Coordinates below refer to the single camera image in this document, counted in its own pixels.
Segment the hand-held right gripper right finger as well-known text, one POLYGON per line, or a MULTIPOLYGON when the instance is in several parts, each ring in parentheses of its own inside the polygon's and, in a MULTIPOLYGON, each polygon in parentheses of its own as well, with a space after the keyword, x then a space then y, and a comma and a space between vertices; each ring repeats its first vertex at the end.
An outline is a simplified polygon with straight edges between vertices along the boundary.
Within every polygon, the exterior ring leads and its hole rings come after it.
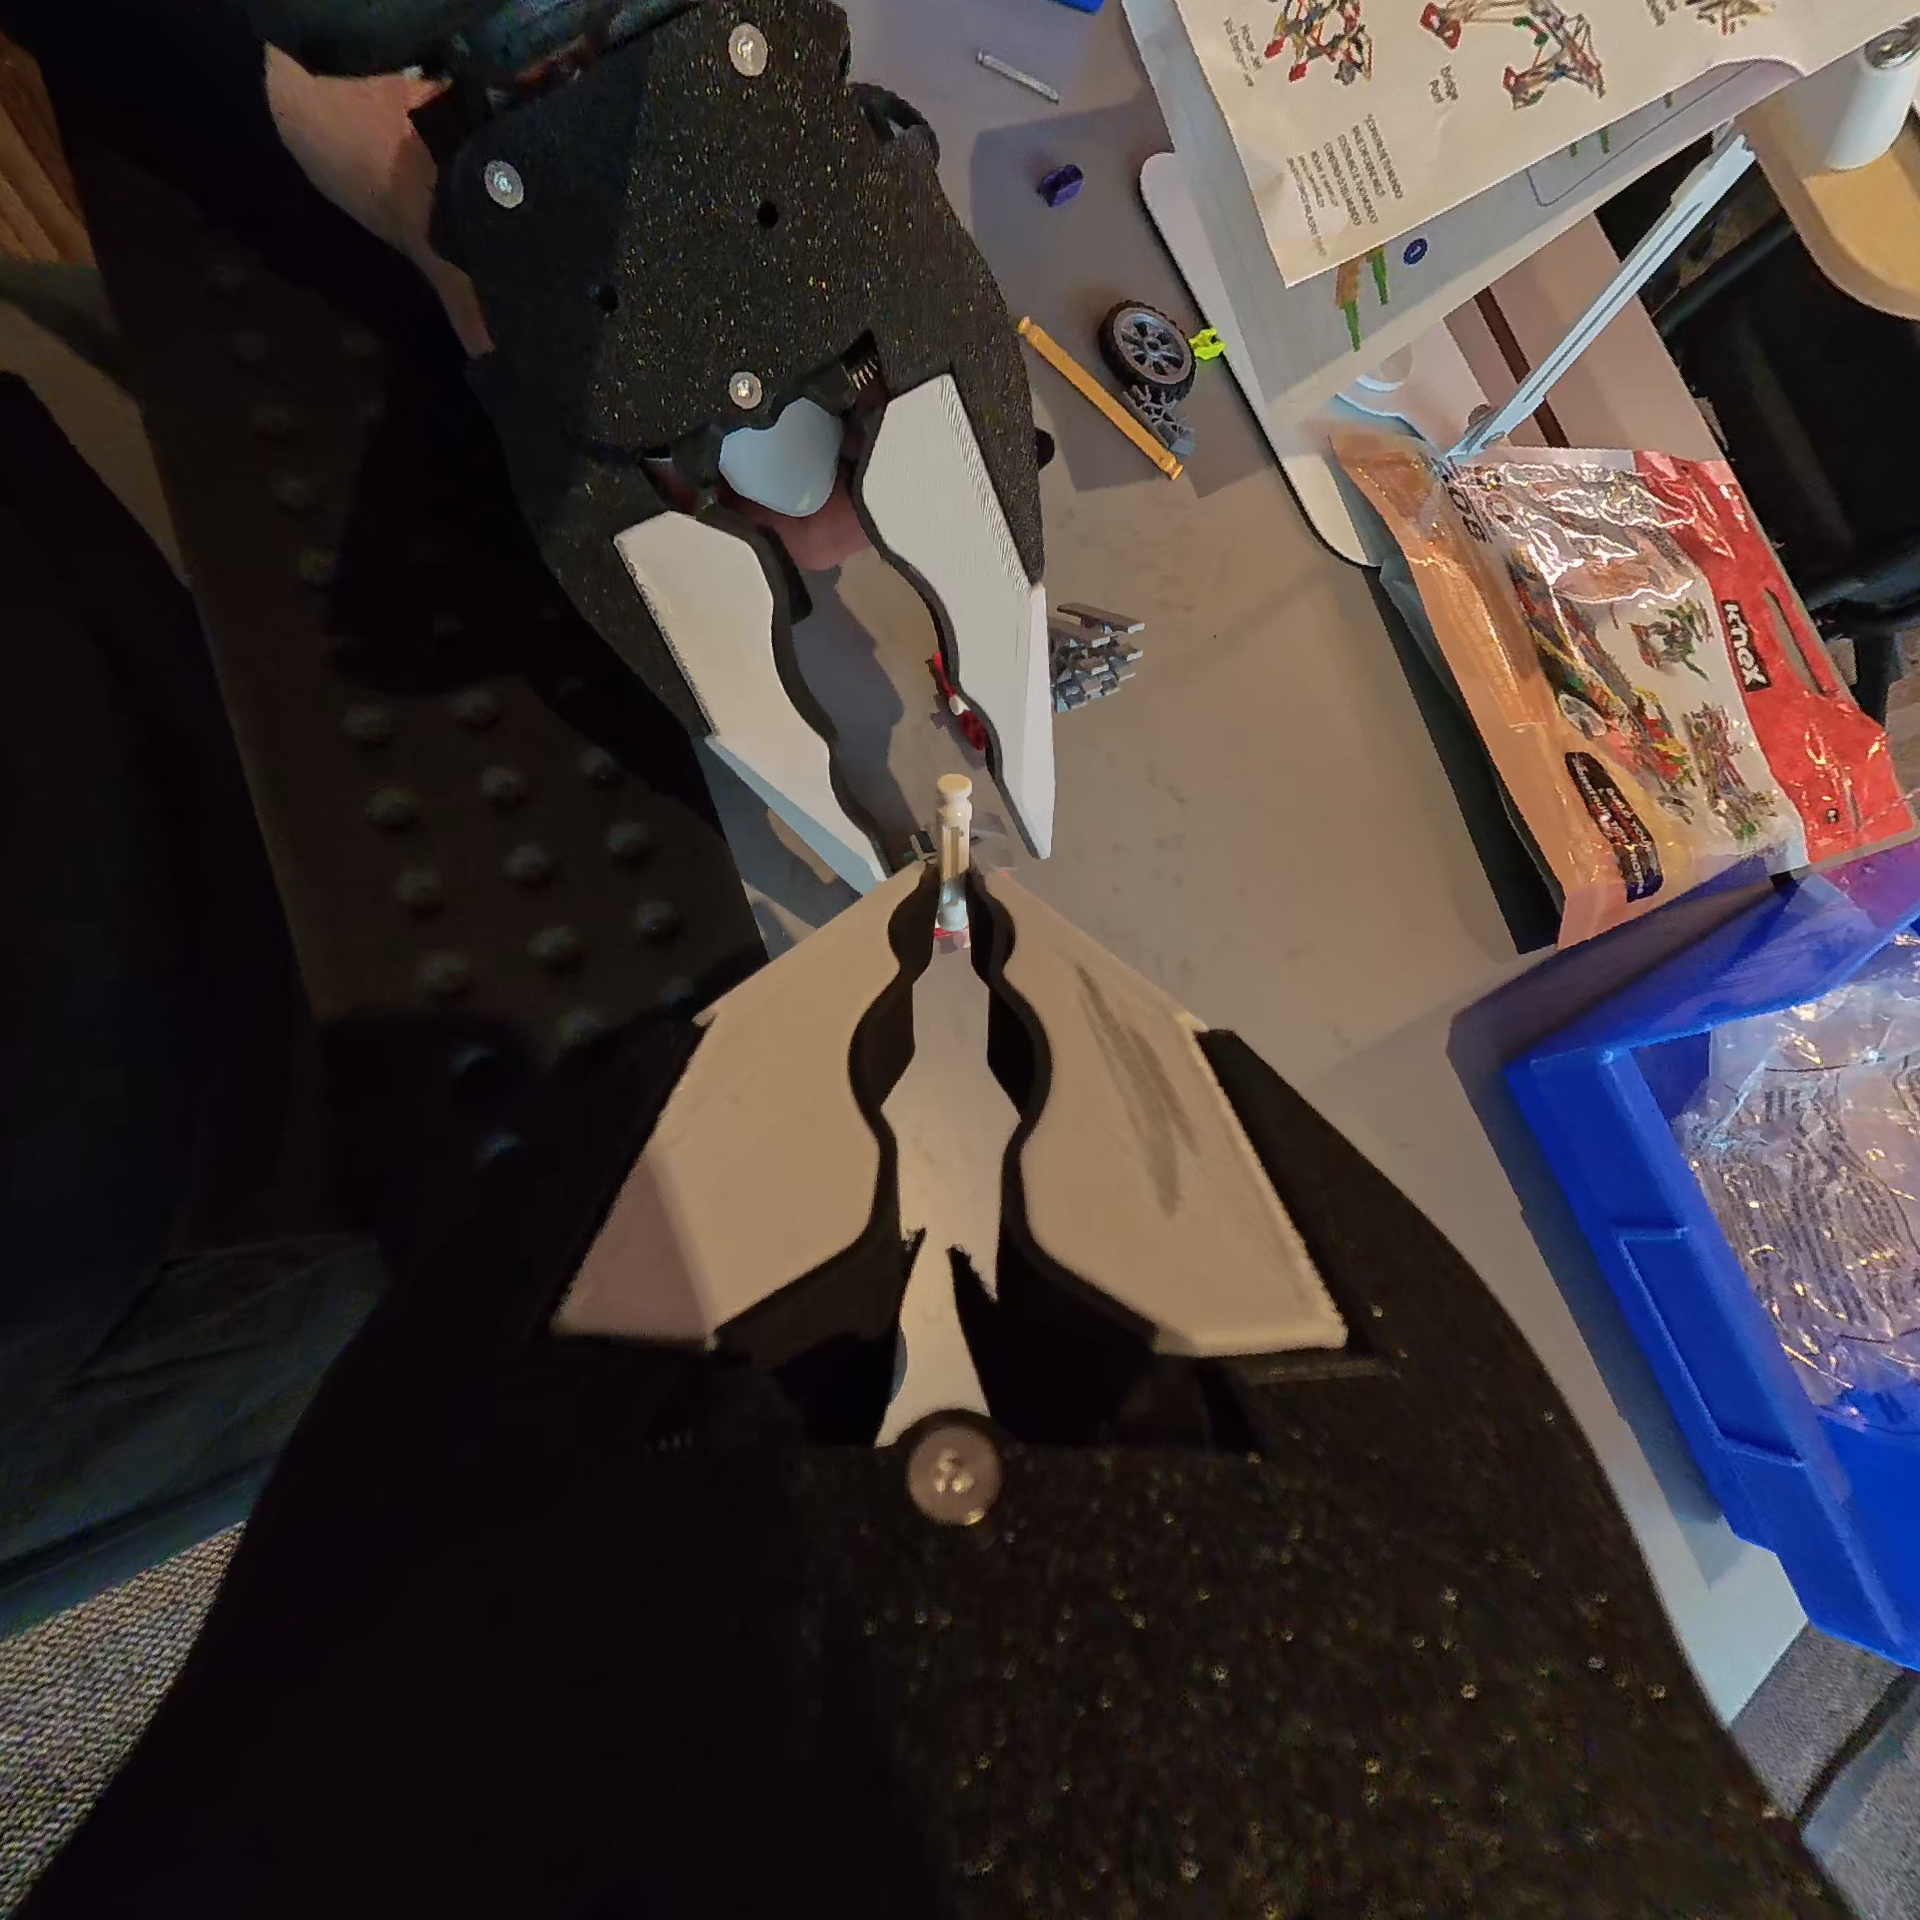
POLYGON ((1204 1026, 1011 875, 971 877, 986 1059, 1014 1106, 999 1280, 1039 1280, 1157 1354, 1331 1354, 1347 1324, 1260 1166, 1204 1026))

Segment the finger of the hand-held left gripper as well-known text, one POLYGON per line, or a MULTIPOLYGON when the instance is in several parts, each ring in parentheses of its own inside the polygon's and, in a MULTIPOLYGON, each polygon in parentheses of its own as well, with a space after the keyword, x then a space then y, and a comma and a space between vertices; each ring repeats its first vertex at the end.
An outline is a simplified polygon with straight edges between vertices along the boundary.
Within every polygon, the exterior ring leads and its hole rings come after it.
POLYGON ((858 456, 858 511, 934 618, 946 682, 986 732, 1009 823, 1031 859, 1049 859, 1058 776, 1046 586, 1020 554, 953 373, 878 408, 858 456))
POLYGON ((707 752, 837 877, 872 891, 885 862, 830 776, 830 740, 780 680, 776 592, 757 547, 716 522, 658 511, 613 547, 703 713, 707 752))

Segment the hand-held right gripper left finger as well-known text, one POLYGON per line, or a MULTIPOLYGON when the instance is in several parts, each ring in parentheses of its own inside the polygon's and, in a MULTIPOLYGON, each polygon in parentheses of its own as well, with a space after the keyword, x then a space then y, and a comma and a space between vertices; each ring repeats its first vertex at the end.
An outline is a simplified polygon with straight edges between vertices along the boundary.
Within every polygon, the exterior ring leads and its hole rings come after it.
POLYGON ((898 1144, 914 1059, 924 867, 751 974, 698 1038, 552 1328, 656 1344, 811 1344, 852 1282, 863 1335, 898 1316, 898 1144))

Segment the person's left hand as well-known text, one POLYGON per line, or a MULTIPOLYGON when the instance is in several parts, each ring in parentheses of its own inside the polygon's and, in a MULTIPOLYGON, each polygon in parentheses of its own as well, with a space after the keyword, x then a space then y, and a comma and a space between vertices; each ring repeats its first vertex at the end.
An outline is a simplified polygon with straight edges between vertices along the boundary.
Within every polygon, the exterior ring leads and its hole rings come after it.
POLYGON ((326 203, 415 263, 466 356, 486 356, 493 340, 477 289, 431 238, 436 161, 412 114, 436 93, 440 86, 417 73, 323 79, 264 48, 264 97, 286 153, 326 203))

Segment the yellow toy rod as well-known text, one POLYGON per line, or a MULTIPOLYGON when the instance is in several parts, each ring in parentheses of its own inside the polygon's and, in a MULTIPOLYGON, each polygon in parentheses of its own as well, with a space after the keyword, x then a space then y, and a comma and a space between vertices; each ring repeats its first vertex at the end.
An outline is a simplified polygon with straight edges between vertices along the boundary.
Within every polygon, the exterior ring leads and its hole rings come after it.
POLYGON ((1092 408, 1096 408, 1141 453, 1163 469, 1166 479, 1184 473, 1182 456, 1133 410, 1119 400, 1093 373, 1086 373, 1058 340, 1049 335, 1031 318, 1014 322, 1028 354, 1036 354, 1050 373, 1058 373, 1092 408))

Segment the grey red yellow toy assembly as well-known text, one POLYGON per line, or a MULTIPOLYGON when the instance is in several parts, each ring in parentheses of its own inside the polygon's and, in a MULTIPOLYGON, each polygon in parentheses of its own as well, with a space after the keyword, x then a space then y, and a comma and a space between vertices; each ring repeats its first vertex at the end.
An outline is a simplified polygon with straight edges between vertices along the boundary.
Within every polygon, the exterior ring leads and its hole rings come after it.
MULTIPOLYGON (((1086 603, 1050 603, 1046 615, 1050 713, 1079 713, 1129 682, 1142 658, 1141 633, 1141 618, 1086 603)), ((953 732, 984 757, 989 752, 989 732, 971 700, 949 682, 937 653, 928 658, 928 671, 953 732)))

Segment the toy wheel with grey hub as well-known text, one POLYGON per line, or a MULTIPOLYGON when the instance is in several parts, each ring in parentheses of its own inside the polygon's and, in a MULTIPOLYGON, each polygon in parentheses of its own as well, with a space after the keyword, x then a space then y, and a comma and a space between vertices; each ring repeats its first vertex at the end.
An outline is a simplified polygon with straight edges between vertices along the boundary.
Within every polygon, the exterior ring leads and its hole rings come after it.
POLYGON ((1125 393, 1175 405, 1194 384, 1198 358, 1190 332, 1142 301, 1117 301, 1100 320, 1096 345, 1125 393))

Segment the instruction sheet on white stand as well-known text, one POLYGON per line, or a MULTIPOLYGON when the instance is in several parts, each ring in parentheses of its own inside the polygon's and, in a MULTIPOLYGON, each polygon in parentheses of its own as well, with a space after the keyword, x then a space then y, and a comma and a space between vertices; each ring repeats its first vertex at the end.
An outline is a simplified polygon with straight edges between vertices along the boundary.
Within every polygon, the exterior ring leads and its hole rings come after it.
POLYGON ((1340 395, 1403 356, 1415 368, 1394 397, 1451 393, 1451 405, 1465 410, 1465 356, 1421 348, 1428 332, 1443 329, 1508 274, 1543 281, 1543 269, 1530 269, 1538 252, 1565 263, 1565 231, 1697 137, 1719 137, 1793 79, 1784 63, 1719 64, 1673 103, 1635 109, 1605 127, 1605 158, 1542 161, 1437 222, 1390 236, 1384 252, 1359 259, 1359 301, 1343 301, 1343 269, 1295 287, 1282 283, 1225 114, 1182 26, 1151 26, 1135 10, 1125 12, 1125 26, 1173 137, 1173 150, 1141 169, 1142 206, 1194 307, 1222 335, 1228 368, 1301 511, 1335 558, 1364 572, 1378 568, 1378 542, 1355 527, 1355 493, 1331 461, 1340 395))

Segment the blue plastic bin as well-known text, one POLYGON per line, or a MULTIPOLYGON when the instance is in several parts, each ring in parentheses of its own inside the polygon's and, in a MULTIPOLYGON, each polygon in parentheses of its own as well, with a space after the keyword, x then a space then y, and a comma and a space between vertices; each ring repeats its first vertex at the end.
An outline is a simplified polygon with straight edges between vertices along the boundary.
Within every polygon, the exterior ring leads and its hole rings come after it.
POLYGON ((1505 1084, 1732 1531, 1805 1616, 1916 1666, 1916 1441, 1819 1412, 1790 1378, 1673 1120, 1712 1038, 1852 983, 1916 925, 1916 843, 1777 883, 1542 1038, 1505 1084))

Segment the printed instruction sheet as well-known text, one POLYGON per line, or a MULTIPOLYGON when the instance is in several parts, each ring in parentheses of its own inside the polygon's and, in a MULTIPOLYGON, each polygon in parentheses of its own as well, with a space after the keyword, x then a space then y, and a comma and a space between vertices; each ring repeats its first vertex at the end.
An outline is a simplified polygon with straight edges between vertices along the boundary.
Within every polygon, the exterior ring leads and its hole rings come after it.
POLYGON ((1726 63, 1811 73, 1838 3, 1175 3, 1290 287, 1726 63))

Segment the dark clothing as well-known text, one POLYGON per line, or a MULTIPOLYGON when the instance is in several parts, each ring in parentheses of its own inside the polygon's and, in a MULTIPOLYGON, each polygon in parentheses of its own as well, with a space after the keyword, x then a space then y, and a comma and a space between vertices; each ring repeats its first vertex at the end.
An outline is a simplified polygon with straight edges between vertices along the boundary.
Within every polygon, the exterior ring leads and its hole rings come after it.
POLYGON ((384 1269, 189 592, 2 376, 2 1634, 232 1524, 384 1269))

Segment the clear plastic bag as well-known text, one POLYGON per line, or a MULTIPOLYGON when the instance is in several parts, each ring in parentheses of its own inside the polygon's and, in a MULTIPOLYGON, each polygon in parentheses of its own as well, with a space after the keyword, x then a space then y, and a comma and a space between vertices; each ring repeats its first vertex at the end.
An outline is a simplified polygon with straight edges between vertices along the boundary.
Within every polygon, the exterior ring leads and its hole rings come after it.
POLYGON ((1673 1132, 1811 1403, 1916 1435, 1916 933, 1720 1026, 1673 1132))

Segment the wooden board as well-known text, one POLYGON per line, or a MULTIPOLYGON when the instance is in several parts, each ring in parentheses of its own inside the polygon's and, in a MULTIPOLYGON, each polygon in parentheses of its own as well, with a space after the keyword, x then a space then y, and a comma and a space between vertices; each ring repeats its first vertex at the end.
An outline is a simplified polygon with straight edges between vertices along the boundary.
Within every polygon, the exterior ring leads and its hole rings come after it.
POLYGON ((2 259, 94 269, 55 103, 29 52, 2 35, 2 259))

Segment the toy parts bag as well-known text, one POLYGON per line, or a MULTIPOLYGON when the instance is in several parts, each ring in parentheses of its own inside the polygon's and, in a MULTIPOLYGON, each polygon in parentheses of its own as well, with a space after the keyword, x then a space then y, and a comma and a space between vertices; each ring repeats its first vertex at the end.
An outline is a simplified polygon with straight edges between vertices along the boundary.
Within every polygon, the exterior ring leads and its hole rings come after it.
POLYGON ((1720 461, 1355 428, 1331 453, 1406 568, 1454 688, 1557 893, 1557 947, 1736 866, 1906 829, 1883 725, 1720 461))

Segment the pale wooden stand with post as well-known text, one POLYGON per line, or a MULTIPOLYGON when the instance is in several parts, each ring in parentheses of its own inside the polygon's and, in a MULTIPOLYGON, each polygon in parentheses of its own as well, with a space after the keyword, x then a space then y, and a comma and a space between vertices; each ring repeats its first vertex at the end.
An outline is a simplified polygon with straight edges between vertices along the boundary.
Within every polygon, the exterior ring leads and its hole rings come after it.
POLYGON ((1740 123, 1819 270, 1852 301, 1916 320, 1916 17, 1740 123))

